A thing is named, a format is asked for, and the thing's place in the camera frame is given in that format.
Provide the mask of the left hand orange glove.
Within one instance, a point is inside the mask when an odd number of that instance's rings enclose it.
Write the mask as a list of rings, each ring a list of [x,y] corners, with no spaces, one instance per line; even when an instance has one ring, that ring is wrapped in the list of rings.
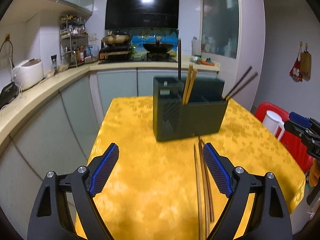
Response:
[[[310,173],[309,173],[309,184],[311,187],[314,187],[317,185],[319,177],[320,177],[319,163],[317,159],[313,159],[312,167],[310,168]]]

